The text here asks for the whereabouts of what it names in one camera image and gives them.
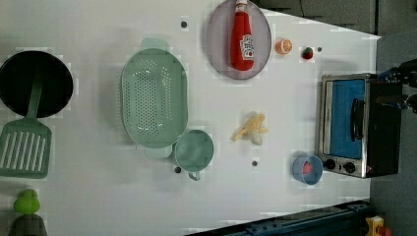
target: green pear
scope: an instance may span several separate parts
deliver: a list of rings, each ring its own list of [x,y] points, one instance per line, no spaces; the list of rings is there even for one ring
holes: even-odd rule
[[[33,214],[40,209],[40,203],[37,199],[35,190],[24,190],[15,201],[15,211],[22,214]]]

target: small blue bowl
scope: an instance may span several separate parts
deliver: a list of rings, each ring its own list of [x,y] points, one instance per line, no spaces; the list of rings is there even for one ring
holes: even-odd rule
[[[306,162],[312,165],[312,172],[309,174],[303,174],[303,166]],[[292,164],[292,174],[294,178],[302,183],[308,185],[317,184],[323,175],[323,163],[315,155],[307,157],[297,157]]]

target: toaster oven door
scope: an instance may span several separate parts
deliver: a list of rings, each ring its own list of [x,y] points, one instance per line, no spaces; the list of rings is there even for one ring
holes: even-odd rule
[[[327,81],[323,153],[362,158],[365,80]]]

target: white table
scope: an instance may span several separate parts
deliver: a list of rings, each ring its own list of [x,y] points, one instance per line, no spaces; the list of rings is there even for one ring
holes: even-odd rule
[[[53,132],[47,178],[0,177],[0,235],[18,216],[13,201],[25,188],[38,191],[39,214],[54,236],[182,235],[369,198],[369,179],[325,172],[307,187],[290,166],[300,153],[314,153],[321,76],[374,72],[378,38],[264,11],[272,45],[288,37],[294,50],[283,57],[272,48],[258,76],[237,82],[220,76],[204,47],[220,2],[1,1],[1,61],[21,49],[47,49],[70,66],[76,90],[64,111],[41,120]],[[184,16],[188,31],[180,28]],[[169,39],[187,70],[189,127],[206,130],[215,142],[199,182],[175,174],[172,159],[145,158],[123,128],[122,68],[153,35]],[[323,51],[301,62],[302,46]],[[0,108],[1,126],[17,118],[3,103]],[[267,116],[264,145],[231,142],[252,111]]]

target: red ketchup bottle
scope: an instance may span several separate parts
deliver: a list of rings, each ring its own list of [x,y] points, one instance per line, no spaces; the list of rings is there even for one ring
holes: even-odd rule
[[[239,71],[248,71],[254,66],[254,44],[247,8],[247,0],[236,1],[230,60],[233,68]]]

